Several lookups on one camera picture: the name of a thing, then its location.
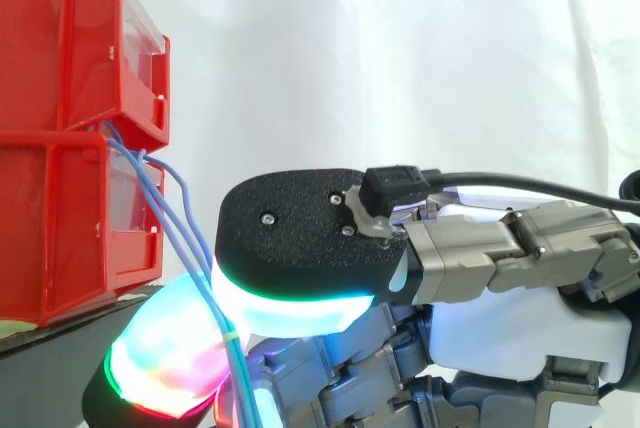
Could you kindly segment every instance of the blue wire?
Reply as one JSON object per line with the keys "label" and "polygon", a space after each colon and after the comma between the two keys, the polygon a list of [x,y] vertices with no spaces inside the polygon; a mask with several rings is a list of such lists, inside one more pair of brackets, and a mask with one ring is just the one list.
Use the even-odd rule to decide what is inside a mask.
{"label": "blue wire", "polygon": [[102,122],[102,124],[107,128],[109,128],[109,131],[111,132],[113,137],[116,139],[116,141],[124,146],[124,141],[122,141],[122,136],[120,136],[120,132],[118,131],[118,129],[115,126],[113,126],[113,123],[111,123],[109,120],[105,120]]}
{"label": "blue wire", "polygon": [[[120,143],[118,144],[120,145],[120,147],[122,147],[123,150],[129,153],[129,150],[127,150],[122,144]],[[142,150],[140,153],[142,153],[142,156],[144,156],[146,154],[146,151]],[[134,160],[134,163],[138,164],[135,158],[132,157],[132,159]],[[156,187],[155,183],[151,181],[149,176],[146,173],[144,173],[144,176],[138,176],[138,178],[140,180],[141,185],[143,186],[143,189],[144,188],[148,189],[153,195],[153,197],[156,199],[156,201],[160,204],[162,209],[165,211],[165,213],[169,215],[169,219],[173,222],[176,228],[178,228],[178,231],[183,236],[183,238],[187,242],[187,245],[189,246],[189,249],[193,253],[193,256],[196,258],[198,265],[202,268],[202,271],[204,273],[204,276],[207,278],[207,281],[211,283],[211,268],[207,260],[204,258],[203,250],[200,247],[198,247],[196,243],[193,241],[193,238],[189,234],[189,231],[187,230],[187,228],[182,224],[182,222],[180,221],[178,216],[175,214],[173,209],[171,209],[171,206],[169,206],[167,201],[162,196],[162,193],[158,191],[158,188]]]}
{"label": "blue wire", "polygon": [[187,183],[178,174],[178,172],[176,172],[176,170],[171,168],[171,166],[169,166],[164,161],[158,160],[157,158],[153,158],[149,155],[145,155],[144,160],[164,168],[173,177],[173,179],[176,180],[178,185],[180,185],[180,188],[182,189],[182,204],[184,206],[184,213],[187,217],[187,223],[189,223],[193,234],[196,236],[198,243],[200,243],[200,247],[202,248],[204,257],[207,260],[207,265],[209,266],[209,268],[211,268],[213,266],[213,255],[211,253],[211,250],[209,249],[209,244],[205,240],[202,231],[200,231],[200,228],[198,227],[198,224],[193,217],[193,212],[191,210],[191,197],[189,195],[189,187],[187,186]]}
{"label": "blue wire", "polygon": [[[162,194],[158,191],[156,186],[149,179],[148,175],[144,172],[144,168],[139,163],[139,160],[142,160],[142,158],[145,156],[145,152],[142,151],[141,153],[139,153],[138,154],[138,160],[136,160],[133,157],[133,155],[129,152],[129,150],[127,150],[124,146],[122,146],[117,141],[109,140],[109,145],[112,146],[113,148],[117,149],[120,153],[122,153],[127,158],[127,160],[131,163],[133,168],[136,170],[136,173],[138,174],[138,177],[139,177],[139,179],[141,181],[141,184],[142,184],[142,187],[143,187],[143,194],[145,196],[145,199],[147,200],[147,203],[149,204],[149,206],[151,207],[152,211],[154,212],[154,214],[158,218],[158,221],[162,224],[162,226],[163,226],[163,228],[165,230],[165,233],[167,233],[167,237],[169,238],[169,241],[171,242],[172,246],[174,247],[176,253],[178,254],[178,257],[180,258],[180,260],[185,265],[185,268],[189,272],[189,275],[191,276],[193,282],[196,285],[196,288],[198,289],[198,291],[200,292],[200,294],[204,298],[205,302],[207,303],[207,305],[211,309],[211,312],[213,313],[214,318],[216,319],[216,322],[218,323],[222,333],[229,333],[229,332],[235,331],[235,328],[233,327],[233,324],[224,316],[224,314],[222,313],[220,308],[215,303],[215,300],[213,299],[213,296],[211,295],[211,293],[208,291],[207,287],[202,282],[202,279],[198,276],[195,267],[191,263],[191,260],[189,259],[189,257],[185,253],[182,245],[180,244],[180,242],[178,241],[177,237],[175,236],[175,233],[173,232],[171,226],[168,224],[166,218],[164,217],[164,214],[162,213],[162,211],[160,209],[160,206],[158,205],[157,201],[159,201],[161,204],[166,205],[165,211],[167,211],[167,213],[169,213],[171,218],[173,218],[171,216],[172,215],[172,211],[171,211],[170,207],[166,204],[166,201],[162,197]],[[190,211],[191,207],[190,207],[190,203],[189,203],[188,194],[187,194],[186,197],[183,196],[183,200],[185,200],[185,203],[187,203],[187,206],[188,206],[189,211]],[[174,221],[174,223],[176,224],[176,226],[178,227],[179,230],[180,230],[180,228],[183,229],[183,230],[180,230],[181,234],[185,237],[185,240],[187,241],[187,243],[192,248],[193,240],[191,240],[192,243],[189,243],[189,238],[190,237],[188,237],[188,234],[186,233],[186,228],[184,228],[184,225],[180,226],[181,223],[180,223],[180,220],[177,219],[177,217],[175,217],[175,219],[173,221]],[[204,265],[202,263],[202,257],[200,256],[200,257],[196,257],[196,258],[198,259],[201,267],[204,268],[206,265]],[[257,404],[256,404],[256,401],[255,401],[255,395],[253,393],[253,390],[251,389],[251,381],[250,381],[250,377],[249,377],[249,372],[248,372],[248,367],[247,367],[247,364],[246,364],[246,360],[244,358],[244,353],[242,352],[242,346],[240,345],[240,343],[239,343],[239,341],[237,339],[234,339],[233,341],[226,343],[226,345],[227,345],[227,358],[228,358],[228,361],[229,361],[229,368],[230,368],[230,371],[231,371],[231,374],[232,374],[232,381],[234,382],[233,384],[237,389],[236,397],[237,397],[237,405],[238,405],[238,409],[237,409],[237,413],[238,413],[238,417],[239,417],[238,421],[240,423],[242,423],[241,426],[249,426],[249,427],[261,428],[262,427],[262,421],[260,419],[260,415],[259,415],[259,412],[258,412],[258,409],[257,409]]]}
{"label": "blue wire", "polygon": [[[111,124],[108,123],[108,127],[109,129],[112,131],[112,133],[114,134],[114,136],[118,137],[119,139],[122,139],[120,137],[120,134],[118,133],[118,130]],[[110,140],[110,145],[115,146],[113,143],[113,140]],[[125,153],[125,151],[129,151],[126,150],[126,148],[122,145],[120,145],[120,147],[117,147],[118,150],[123,153],[125,156],[131,155],[131,153]],[[188,187],[185,183],[185,181],[182,179],[182,177],[180,177],[180,175],[173,169],[171,168],[171,166],[167,165],[166,163],[160,161],[160,160],[156,160],[152,157],[149,156],[145,156],[146,152],[142,151],[142,153],[138,154],[138,160],[137,160],[137,164],[138,166],[134,166],[134,168],[136,169],[136,172],[138,173],[138,176],[140,178],[141,184],[142,184],[142,188],[143,188],[143,193],[145,194],[145,198],[147,198],[147,200],[149,200],[149,198],[154,198],[153,195],[155,195],[155,198],[157,198],[157,201],[159,201],[161,204],[164,205],[164,207],[166,208],[165,211],[167,211],[170,215],[170,218],[173,220],[173,222],[176,224],[176,226],[178,227],[178,229],[180,230],[181,234],[183,235],[183,237],[185,238],[185,240],[187,241],[187,244],[189,245],[189,247],[191,248],[192,253],[195,255],[199,255],[200,253],[198,252],[198,250],[194,247],[193,245],[193,240],[191,239],[191,237],[188,235],[188,233],[186,232],[186,228],[184,228],[184,225],[182,225],[180,223],[180,220],[175,216],[175,214],[173,213],[173,211],[171,210],[171,208],[168,206],[168,204],[166,204],[164,198],[162,197],[162,194],[158,191],[158,189],[156,188],[156,186],[153,184],[153,182],[149,179],[148,175],[146,175],[146,173],[144,173],[144,169],[142,167],[141,164],[141,160],[144,158],[149,159],[151,162],[157,162],[158,165],[162,166],[163,168],[167,169],[167,171],[169,171],[169,173],[174,176],[176,178],[176,181],[181,185],[181,188],[183,189],[183,204],[185,206],[185,214],[187,214],[187,218],[189,221],[189,226],[192,228],[192,230],[194,230],[196,232],[196,237],[198,237],[198,241],[200,243],[200,246],[202,248],[202,251],[205,255],[205,261],[207,261],[208,265],[204,265],[202,263],[202,257],[201,256],[196,256],[196,259],[198,260],[199,264],[201,265],[203,272],[205,274],[205,277],[207,277],[207,281],[209,281],[210,283],[210,279],[207,276],[209,274],[209,267],[212,266],[213,263],[213,257],[211,255],[211,250],[209,249],[208,244],[206,243],[206,240],[204,239],[204,236],[202,236],[202,232],[200,231],[199,227],[197,226],[194,218],[193,218],[193,213],[191,210],[191,202],[190,202],[190,197],[189,197],[189,191],[188,191]],[[129,162],[131,162],[131,159],[133,159],[133,156],[126,156],[127,159],[129,160]],[[163,226],[167,226],[167,222],[166,219],[164,217],[158,218],[159,221],[163,224]],[[194,283],[196,284],[196,286],[198,286],[198,284],[201,282],[200,278],[198,277],[197,280],[194,279]],[[224,318],[223,316],[223,320],[227,322],[227,329],[229,331],[235,331],[235,327],[233,326],[233,323],[231,323],[228,319]],[[236,376],[232,376],[232,381],[234,381],[234,385],[237,385],[237,381],[241,381],[241,383],[239,384],[239,392],[237,393],[239,399],[238,401],[238,416],[240,417],[239,421],[243,421],[243,419],[245,418],[244,415],[244,411],[248,408],[249,411],[249,416],[253,419],[258,420],[257,424],[255,424],[254,426],[262,426],[261,423],[261,419],[260,419],[260,415],[257,409],[257,404],[255,401],[255,396],[253,393],[253,390],[251,389],[251,378],[248,372],[248,367],[246,365],[246,360],[244,358],[244,353],[242,351],[242,345],[240,344],[238,339],[234,339],[232,340],[230,343],[227,343],[227,356],[231,356],[232,358],[235,357],[234,359],[230,360],[230,370],[232,372],[232,374],[237,374],[240,376],[240,380],[237,379]]]}
{"label": "blue wire", "polygon": [[[137,155],[137,162],[138,162],[138,165],[142,167],[142,160],[143,160],[143,159],[146,159],[146,158],[151,158],[151,157],[147,157],[147,156],[146,156],[146,150],[140,150],[140,151],[138,152],[138,155]],[[165,166],[167,166],[167,167],[169,166],[169,165],[167,165],[167,164],[166,164],[166,163],[164,163],[164,162],[161,162],[161,163],[158,163],[158,164],[159,164],[159,165],[165,165]],[[177,176],[174,176],[174,175],[172,174],[172,176],[174,176],[174,177],[176,177],[176,178],[179,178],[179,179],[182,181],[182,183],[185,183],[185,182],[184,182],[184,180],[182,179],[182,177],[180,177],[180,176],[177,174],[177,172],[176,172],[175,170],[173,170],[173,168],[171,168],[171,167],[169,167],[169,168],[171,169],[171,171],[172,171],[175,175],[177,175]],[[154,199],[153,199],[153,202],[160,201],[160,198],[162,198],[162,196],[161,196],[161,193],[159,192],[159,190],[157,190],[157,189],[156,189],[156,191],[157,191],[157,195],[159,195],[159,196],[154,197],[154,196],[153,196],[153,194],[151,193],[151,191],[150,191],[150,190],[148,189],[148,187],[147,187],[147,186],[149,185],[149,184],[147,183],[147,180],[141,180],[141,183],[142,183],[142,185],[143,185],[143,193],[144,193],[145,198],[147,199],[147,201],[149,201],[152,197],[154,198]],[[184,198],[186,198],[186,202],[185,202],[185,213],[186,213],[187,211],[189,211],[189,212],[190,212],[190,211],[191,211],[191,204],[190,204],[190,200],[189,200],[188,194],[187,194],[187,196],[186,196],[186,197],[184,197]],[[165,226],[165,224],[166,224],[166,219],[163,219],[163,220],[162,220],[162,221],[160,221],[160,222],[161,222],[161,224],[162,224],[162,225],[163,225],[163,227],[164,227],[164,226]],[[218,310],[218,311],[220,311],[221,315],[224,317],[224,315],[222,314],[222,312],[221,312],[221,310],[219,309],[219,307],[217,306],[217,304],[215,304],[215,300],[213,300],[213,298],[212,298],[212,302],[213,302],[213,304],[214,304],[214,306],[215,306],[215,309],[216,309],[216,310]],[[227,333],[235,331],[235,327],[233,326],[233,324],[232,324],[232,323],[231,323],[227,318],[223,318],[223,320],[218,320],[218,319],[217,319],[216,321],[218,322],[218,325],[220,326],[220,329],[221,329],[221,331],[222,331],[223,333],[225,333],[225,331],[224,331],[224,329],[223,329],[223,325],[222,325],[222,323],[224,323],[224,322],[226,322],[226,325],[227,325],[227,327],[226,327],[226,332],[227,332]],[[239,363],[238,363],[238,357],[239,357],[239,356],[241,356],[241,357],[242,357],[242,360],[244,361],[244,354],[242,353],[242,346],[239,344],[239,342],[238,342],[237,340],[234,340],[234,341],[237,343],[237,346],[236,346],[236,345],[234,345],[234,344],[232,344],[232,343],[229,343],[229,344],[232,344],[232,346],[229,346],[229,347],[228,347],[228,351],[227,351],[227,358],[229,359],[229,366],[230,366],[230,367],[231,367],[232,365],[235,365],[235,367],[234,367],[235,369],[233,370],[233,372],[232,372],[232,373],[239,374],[239,375],[240,375],[240,378],[241,378],[241,380],[240,380],[240,384],[239,384],[239,385],[240,385],[240,386],[239,386],[239,388],[241,388],[241,389],[242,389],[242,395],[240,395],[240,396],[239,396],[239,399],[237,400],[237,401],[238,401],[238,405],[240,406],[240,408],[241,408],[241,409],[239,409],[239,410],[237,410],[237,411],[238,411],[238,416],[241,416],[242,418],[245,418],[244,414],[245,414],[245,410],[247,409],[247,406],[246,406],[247,401],[246,401],[246,400],[247,400],[247,396],[248,396],[248,393],[247,393],[246,387],[247,387],[247,386],[249,386],[249,387],[250,387],[250,386],[251,386],[251,382],[250,382],[250,380],[249,380],[249,381],[247,381],[247,376],[246,376],[246,374],[248,374],[248,369],[247,369],[247,370],[243,370],[241,366],[238,366],[238,365],[239,365]]]}

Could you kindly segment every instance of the white backdrop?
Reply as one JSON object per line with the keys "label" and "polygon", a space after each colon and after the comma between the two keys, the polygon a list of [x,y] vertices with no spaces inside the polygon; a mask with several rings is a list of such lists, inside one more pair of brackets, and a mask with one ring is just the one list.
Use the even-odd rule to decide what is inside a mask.
{"label": "white backdrop", "polygon": [[[275,170],[408,163],[615,194],[640,165],[637,0],[141,1],[172,41],[162,156],[211,242],[224,194]],[[182,272],[170,250],[165,267]],[[639,398],[605,405],[598,426],[640,427]]]}

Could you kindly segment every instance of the yellow cable tie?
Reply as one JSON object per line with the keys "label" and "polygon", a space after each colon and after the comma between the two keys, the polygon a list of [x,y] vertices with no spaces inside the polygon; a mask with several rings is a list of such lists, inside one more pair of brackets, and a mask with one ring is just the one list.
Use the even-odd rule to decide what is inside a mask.
{"label": "yellow cable tie", "polygon": [[225,343],[227,343],[229,341],[233,341],[236,338],[240,338],[238,336],[238,332],[237,331],[230,331],[229,333],[225,333],[224,335],[222,335],[222,339],[224,340]]}

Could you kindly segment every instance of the transparent bin front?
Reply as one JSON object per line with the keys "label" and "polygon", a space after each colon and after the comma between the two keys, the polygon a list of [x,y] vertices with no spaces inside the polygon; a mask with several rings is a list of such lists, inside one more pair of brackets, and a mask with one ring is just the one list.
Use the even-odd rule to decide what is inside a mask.
{"label": "transparent bin front", "polygon": [[[138,175],[122,153],[109,150],[110,218],[115,231],[145,231],[147,212],[151,209],[144,198]],[[144,170],[156,186],[162,183],[162,172],[144,164]]]}
{"label": "transparent bin front", "polygon": [[165,52],[165,41],[138,0],[122,0],[122,37],[129,68],[153,91],[153,55]]}

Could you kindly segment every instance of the red plastic bin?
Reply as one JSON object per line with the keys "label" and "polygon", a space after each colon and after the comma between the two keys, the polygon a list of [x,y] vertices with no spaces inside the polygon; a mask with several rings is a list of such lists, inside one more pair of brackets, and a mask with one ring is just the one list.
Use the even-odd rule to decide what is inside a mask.
{"label": "red plastic bin", "polygon": [[46,326],[161,275],[161,226],[101,134],[0,132],[0,180],[0,320]]}
{"label": "red plastic bin", "polygon": [[169,41],[138,0],[0,0],[0,130],[111,120],[131,149],[169,141]]}

